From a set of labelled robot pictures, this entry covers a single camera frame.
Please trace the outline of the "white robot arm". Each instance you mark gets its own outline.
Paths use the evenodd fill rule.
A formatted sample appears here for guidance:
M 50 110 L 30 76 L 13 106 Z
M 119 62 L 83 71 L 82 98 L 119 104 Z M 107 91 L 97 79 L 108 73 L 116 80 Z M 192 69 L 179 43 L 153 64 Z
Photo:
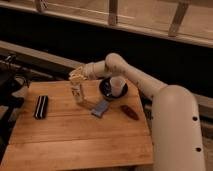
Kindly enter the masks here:
M 152 101 L 153 171 L 206 171 L 198 103 L 188 89 L 168 85 L 110 53 L 69 73 L 75 100 L 84 99 L 83 81 L 117 75 Z

